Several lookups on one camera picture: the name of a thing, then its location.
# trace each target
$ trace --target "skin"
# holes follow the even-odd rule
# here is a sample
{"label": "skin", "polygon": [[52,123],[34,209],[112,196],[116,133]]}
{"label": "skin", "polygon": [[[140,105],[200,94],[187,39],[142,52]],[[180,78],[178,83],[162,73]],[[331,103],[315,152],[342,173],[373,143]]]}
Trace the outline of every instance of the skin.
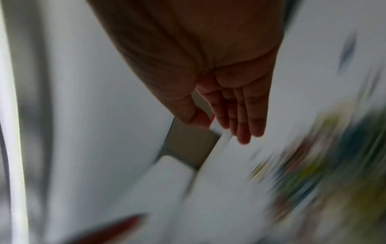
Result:
{"label": "skin", "polygon": [[208,128],[196,90],[242,144],[264,134],[282,0],[88,0],[118,51],[181,122]]}

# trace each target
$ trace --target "white wall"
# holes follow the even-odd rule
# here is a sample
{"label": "white wall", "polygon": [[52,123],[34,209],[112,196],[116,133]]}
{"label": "white wall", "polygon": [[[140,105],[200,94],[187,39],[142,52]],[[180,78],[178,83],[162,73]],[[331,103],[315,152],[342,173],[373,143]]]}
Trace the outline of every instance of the white wall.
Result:
{"label": "white wall", "polygon": [[46,239],[54,243],[102,221],[153,163],[173,117],[126,66],[86,1],[40,2],[53,89]]}

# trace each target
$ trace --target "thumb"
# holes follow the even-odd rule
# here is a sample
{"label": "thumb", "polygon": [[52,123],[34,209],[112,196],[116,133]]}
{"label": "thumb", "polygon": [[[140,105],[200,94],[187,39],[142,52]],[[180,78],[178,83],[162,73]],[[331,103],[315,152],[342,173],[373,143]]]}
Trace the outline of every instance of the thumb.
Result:
{"label": "thumb", "polygon": [[208,115],[196,106],[191,95],[179,100],[164,100],[162,104],[183,124],[202,128],[210,126]]}

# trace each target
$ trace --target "hand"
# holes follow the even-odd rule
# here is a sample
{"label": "hand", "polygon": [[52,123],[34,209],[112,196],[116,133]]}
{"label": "hand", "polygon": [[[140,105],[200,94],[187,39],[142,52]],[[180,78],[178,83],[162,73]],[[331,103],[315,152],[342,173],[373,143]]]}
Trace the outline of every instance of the hand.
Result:
{"label": "hand", "polygon": [[147,88],[188,125],[209,127],[196,90],[239,142],[265,130],[282,0],[89,0]]}

